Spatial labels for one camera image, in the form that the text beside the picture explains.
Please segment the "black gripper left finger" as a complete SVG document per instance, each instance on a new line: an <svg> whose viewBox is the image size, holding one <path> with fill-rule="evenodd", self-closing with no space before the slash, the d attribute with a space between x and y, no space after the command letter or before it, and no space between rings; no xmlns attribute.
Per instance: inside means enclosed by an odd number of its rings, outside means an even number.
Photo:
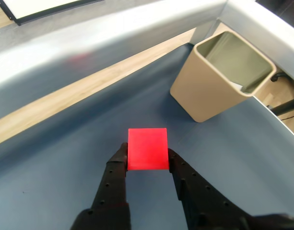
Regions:
<svg viewBox="0 0 294 230"><path fill-rule="evenodd" d="M102 180L90 208L75 219L72 230L130 230L130 210L126 199L128 144L106 163Z"/></svg>

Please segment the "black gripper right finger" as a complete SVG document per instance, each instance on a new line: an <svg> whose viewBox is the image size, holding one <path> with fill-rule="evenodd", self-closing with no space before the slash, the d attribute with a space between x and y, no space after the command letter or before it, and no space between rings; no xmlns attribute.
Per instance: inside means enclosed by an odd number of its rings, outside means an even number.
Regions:
<svg viewBox="0 0 294 230"><path fill-rule="evenodd" d="M252 216L239 208L172 149L169 171L190 230L294 230L287 214Z"/></svg>

